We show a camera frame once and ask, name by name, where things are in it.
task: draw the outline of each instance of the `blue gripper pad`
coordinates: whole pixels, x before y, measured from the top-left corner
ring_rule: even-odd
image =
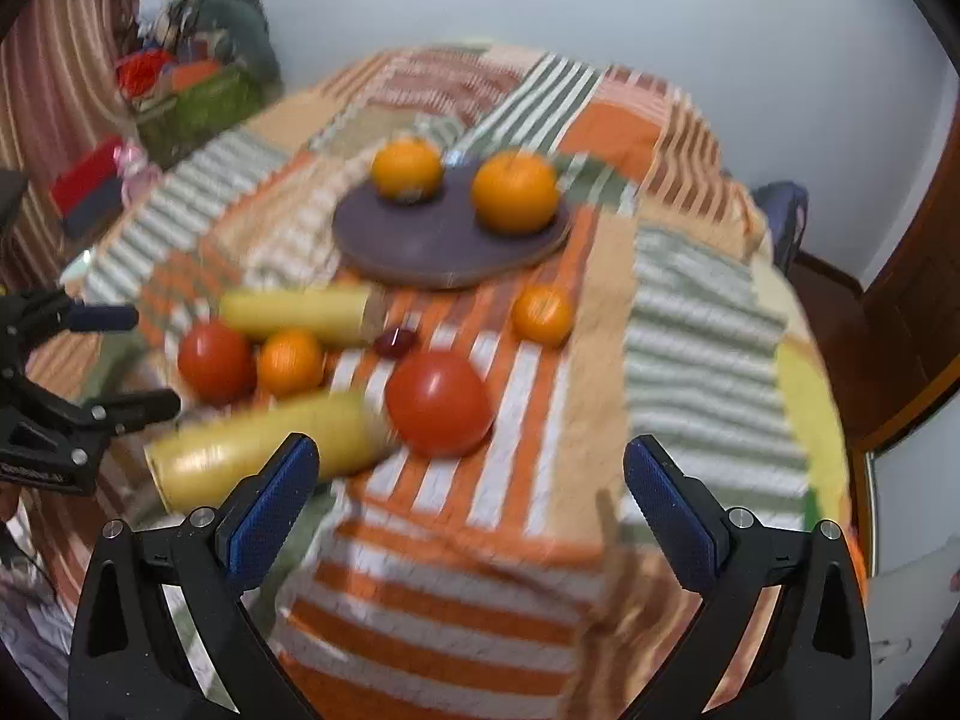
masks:
[[[296,517],[317,485],[320,457],[308,437],[291,433],[256,476],[230,494],[217,528],[217,557],[237,593],[260,586]]]
[[[699,480],[680,472],[652,436],[627,444],[623,474],[677,580],[691,592],[708,594],[730,549],[723,509]]]

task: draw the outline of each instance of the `silver screw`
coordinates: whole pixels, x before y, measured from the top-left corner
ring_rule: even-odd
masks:
[[[112,519],[104,525],[103,534],[105,538],[117,538],[120,533],[123,533],[123,522],[119,519]]]
[[[194,528],[205,528],[213,522],[213,514],[213,509],[210,509],[208,506],[195,509],[193,514],[190,514],[190,524],[193,525]]]
[[[843,531],[840,530],[840,526],[832,519],[824,519],[824,521],[820,523],[820,532],[831,541],[837,541],[837,538],[843,536]]]
[[[754,523],[754,516],[747,509],[730,509],[727,517],[736,528],[749,528]]]

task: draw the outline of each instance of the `red cloth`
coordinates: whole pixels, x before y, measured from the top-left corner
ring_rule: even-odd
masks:
[[[113,150],[122,143],[123,139],[119,135],[108,138],[70,167],[70,170],[56,177],[50,187],[50,194],[62,217],[69,214],[77,203],[104,181],[117,175]]]
[[[163,49],[132,53],[117,62],[117,86],[128,100],[142,97],[154,88],[160,71],[171,64],[176,64],[176,58]]]

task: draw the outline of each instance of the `brown wooden floor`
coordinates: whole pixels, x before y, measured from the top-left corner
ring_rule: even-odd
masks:
[[[880,427],[926,383],[909,348],[871,327],[850,288],[795,263],[790,282],[824,356],[847,442]]]

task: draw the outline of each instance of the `red tomato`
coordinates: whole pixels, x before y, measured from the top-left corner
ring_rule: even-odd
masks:
[[[215,406],[243,397],[256,385],[250,343],[216,319],[191,328],[181,341],[176,367],[195,393]]]
[[[384,397],[404,443],[425,457],[469,455],[493,424],[486,385],[456,352],[407,355],[394,368]]]

